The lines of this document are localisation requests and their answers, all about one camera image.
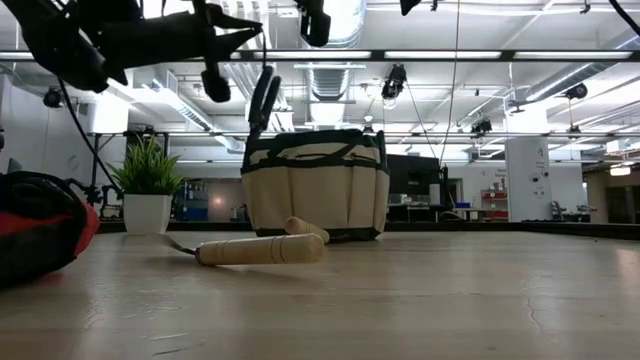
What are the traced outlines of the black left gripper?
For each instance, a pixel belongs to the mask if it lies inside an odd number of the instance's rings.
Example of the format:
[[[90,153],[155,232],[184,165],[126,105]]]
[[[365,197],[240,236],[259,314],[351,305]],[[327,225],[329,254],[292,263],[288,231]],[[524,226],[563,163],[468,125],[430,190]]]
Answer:
[[[195,1],[193,7],[192,13],[105,24],[101,32],[103,70],[114,75],[128,68],[201,57],[205,62],[201,72],[205,92],[215,102],[228,101],[230,86],[218,62],[261,34],[262,24],[229,16],[220,5],[205,1]],[[250,29],[217,35],[217,28]]]

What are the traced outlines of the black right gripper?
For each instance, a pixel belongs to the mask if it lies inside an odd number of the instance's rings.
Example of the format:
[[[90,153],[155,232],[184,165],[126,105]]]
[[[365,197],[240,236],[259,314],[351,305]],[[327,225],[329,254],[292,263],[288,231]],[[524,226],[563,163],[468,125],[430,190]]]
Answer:
[[[406,16],[422,0],[400,0],[401,15]],[[295,0],[300,14],[300,36],[312,47],[323,47],[329,41],[331,17],[324,12],[324,0]]]

